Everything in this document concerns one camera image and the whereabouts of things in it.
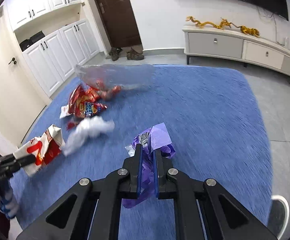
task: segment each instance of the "white curved edge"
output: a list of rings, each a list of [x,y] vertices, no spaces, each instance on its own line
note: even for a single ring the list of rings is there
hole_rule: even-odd
[[[279,235],[277,236],[277,239],[280,240],[283,233],[285,232],[286,230],[286,227],[287,227],[287,223],[289,222],[289,217],[290,217],[290,208],[289,208],[289,204],[287,202],[287,200],[285,199],[285,197],[281,196],[281,195],[273,195],[271,197],[272,200],[278,200],[280,201],[283,206],[284,206],[284,209],[285,209],[285,217],[284,217],[284,223],[283,223],[283,227],[279,233]]]

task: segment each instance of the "triangular cutout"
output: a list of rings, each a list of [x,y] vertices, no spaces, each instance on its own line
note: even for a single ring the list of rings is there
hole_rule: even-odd
[[[77,196],[72,194],[58,208],[55,209],[47,218],[46,222],[60,229],[64,229],[69,215],[72,212]]]
[[[236,229],[248,223],[247,217],[241,213],[224,195],[219,195],[218,199],[223,208],[226,221],[231,229]]]

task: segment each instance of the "pair of shoes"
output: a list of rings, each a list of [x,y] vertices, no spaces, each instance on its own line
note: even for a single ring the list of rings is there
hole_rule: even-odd
[[[112,61],[116,61],[119,58],[119,54],[122,52],[122,48],[112,48],[109,52],[110,57],[112,58]]]
[[[128,60],[143,60],[144,59],[144,55],[142,53],[138,53],[133,48],[131,48],[131,50],[127,52],[126,57]]]

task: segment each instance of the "baseboard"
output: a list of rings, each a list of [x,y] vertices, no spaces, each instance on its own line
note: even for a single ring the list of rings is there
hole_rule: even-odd
[[[156,56],[156,55],[183,55],[184,48],[175,49],[144,49],[144,56]]]

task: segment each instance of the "brown shoe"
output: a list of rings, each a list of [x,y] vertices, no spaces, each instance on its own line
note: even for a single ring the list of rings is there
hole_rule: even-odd
[[[141,53],[138,53],[133,48],[131,48],[131,50],[127,52],[126,57],[128,60],[143,60],[144,59],[144,55]]]
[[[110,57],[112,58],[112,61],[116,61],[116,60],[118,60],[118,53],[119,53],[119,52],[120,52],[120,51],[117,50],[117,48],[112,48],[112,49],[110,50],[109,55],[110,55]]]

